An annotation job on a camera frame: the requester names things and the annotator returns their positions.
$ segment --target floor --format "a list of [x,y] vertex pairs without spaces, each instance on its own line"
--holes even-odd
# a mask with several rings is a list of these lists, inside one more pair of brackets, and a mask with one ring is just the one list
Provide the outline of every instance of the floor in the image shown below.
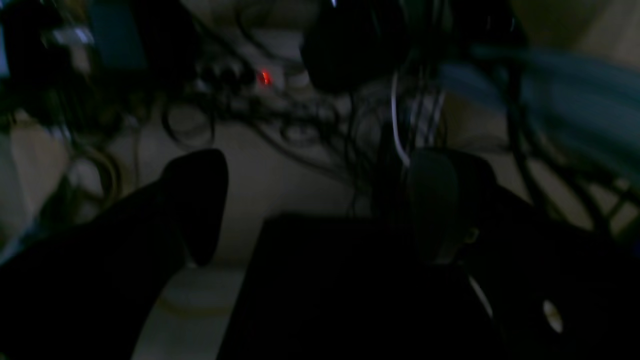
[[[203,19],[231,24],[232,0],[185,1]],[[571,49],[640,67],[640,3],[635,0],[513,0],[525,27],[538,45]],[[278,8],[295,6],[296,16],[284,17]],[[265,26],[300,29],[313,19],[313,1],[278,0]],[[492,134],[506,138],[504,117],[449,95],[445,103],[451,123],[450,143]],[[133,139],[123,135],[110,150],[123,164],[127,191],[132,187]],[[216,147],[228,161],[230,187],[214,265],[185,270],[167,286],[141,335],[135,359],[173,359],[181,356],[212,359],[217,353],[243,268],[250,259],[262,221],[286,211],[322,215],[345,214],[351,190],[281,157],[242,126],[220,127]],[[157,179],[164,165],[183,152],[164,134],[157,119],[147,125],[140,141],[140,183]],[[499,182],[525,195],[511,156],[482,154],[496,170]],[[56,178],[68,166],[63,146],[43,131],[24,128],[10,138],[0,136],[0,241],[19,233],[36,213]],[[569,219],[588,227],[584,210],[541,164],[533,164],[536,178],[558,199]],[[598,192],[603,208],[614,199]],[[637,212],[627,210],[623,226]]]

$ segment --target cable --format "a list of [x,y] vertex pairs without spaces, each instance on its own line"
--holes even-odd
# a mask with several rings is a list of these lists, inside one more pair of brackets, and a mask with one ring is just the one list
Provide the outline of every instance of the cable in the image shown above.
[[[216,126],[214,123],[214,120],[211,118],[211,114],[207,114],[205,113],[205,115],[207,116],[207,125],[208,128],[211,132],[211,137],[202,145],[190,145],[187,144],[185,142],[183,142],[178,134],[176,133],[176,131],[174,131],[174,129],[171,127],[171,123],[169,121],[169,115],[171,112],[171,107],[172,107],[172,102],[171,101],[167,101],[164,105],[163,111],[162,111],[162,115],[161,115],[161,123],[162,123],[162,127],[165,131],[165,133],[167,134],[167,136],[169,136],[171,138],[171,140],[173,140],[173,142],[176,144],[176,146],[180,147],[183,151],[186,152],[191,152],[191,151],[195,151],[195,150],[202,150],[202,149],[208,149],[210,147],[213,146],[214,141],[215,141],[215,137],[216,137]],[[187,134],[190,135],[193,132],[197,132],[200,133],[198,130],[200,128],[196,127],[195,129],[190,129],[189,131],[183,131],[182,134]]]
[[242,36],[267,58],[275,61],[280,61],[287,65],[293,65],[297,67],[301,66],[301,63],[296,62],[295,60],[287,59],[287,58],[284,58],[283,56],[279,56],[271,52],[271,50],[269,50],[263,43],[259,42],[244,26],[244,22],[242,19],[242,12],[246,11],[250,7],[257,6],[257,5],[260,5],[260,4],[254,4],[242,10],[240,10],[239,8],[236,8],[236,14],[235,14],[236,26],[240,30],[240,33],[242,33]]
[[435,146],[435,137],[440,128],[440,117],[442,114],[442,106],[444,105],[445,93],[438,89],[433,99],[433,108],[429,117],[427,130],[427,146]]
[[348,184],[351,185],[349,182],[348,178],[344,178],[343,176],[341,176],[340,174],[336,174],[334,170],[324,166],[324,165],[318,165],[316,163],[314,163],[313,161],[310,161],[308,159],[303,158],[300,155],[297,155],[291,151],[288,151],[287,149],[285,149],[284,147],[282,147],[278,142],[276,142],[274,139],[272,139],[269,135],[267,135],[267,133],[264,132],[264,130],[262,130],[259,126],[255,125],[255,124],[251,124],[251,123],[246,123],[246,125],[253,130],[254,133],[258,134],[259,137],[261,137],[266,143],[268,143],[272,148],[274,148],[276,151],[278,151],[280,154],[284,155],[285,157],[289,158],[290,160],[293,160],[305,167],[311,168],[313,170],[315,170],[316,172],[319,172],[320,174],[329,177],[335,181],[338,181],[340,183],[343,184]]
[[596,205],[595,201],[589,196],[589,193],[583,189],[583,187],[576,181],[575,174],[573,172],[564,169],[562,166],[558,165],[552,158],[549,156],[542,148],[538,145],[538,142],[535,139],[534,134],[531,129],[527,126],[524,117],[522,116],[519,107],[515,103],[515,101],[502,89],[500,86],[499,80],[492,76],[490,71],[478,64],[476,62],[478,69],[482,74],[488,77],[488,79],[496,86],[498,91],[502,96],[502,100],[505,102],[507,106],[507,113],[510,114],[508,116],[508,121],[512,121],[514,125],[522,130],[527,143],[532,148],[533,153],[543,160],[547,166],[551,169],[551,171],[555,172],[560,179],[564,181],[564,183],[572,189],[573,193],[580,199],[582,205],[585,207],[586,211],[589,213],[589,217],[593,223],[594,232],[605,236],[608,239],[611,239],[611,230],[609,227],[609,222],[605,219],[602,212]]
[[513,158],[516,161],[516,166],[522,176],[522,181],[529,192],[529,197],[533,206],[547,213],[547,202],[545,196],[534,180],[529,165],[527,164],[527,156],[522,150],[522,143],[520,141],[520,132],[515,124],[515,121],[511,118],[511,115],[507,115],[507,130],[509,134],[509,146],[513,153]]
[[406,167],[411,165],[411,160],[409,159],[409,155],[407,155],[400,142],[400,134],[398,131],[398,119],[397,119],[397,105],[396,105],[396,93],[398,88],[398,71],[394,72],[394,77],[391,82],[391,121],[394,127],[394,142],[396,144],[396,152],[400,157],[400,160]]
[[235,47],[232,46],[229,42],[227,42],[223,37],[219,36],[218,34],[213,32],[211,29],[209,29],[209,27],[204,22],[202,22],[202,20],[200,20],[199,17],[197,17],[195,14],[192,13],[191,14],[191,18],[193,19],[193,22],[196,24],[196,26],[198,28],[200,28],[200,31],[203,31],[204,35],[207,38],[209,38],[209,40],[212,40],[212,41],[216,42],[229,55],[231,55],[231,56],[235,57],[237,60],[239,60],[246,69],[253,69],[253,65],[249,62],[249,60],[247,60],[244,56],[242,56],[235,49]]

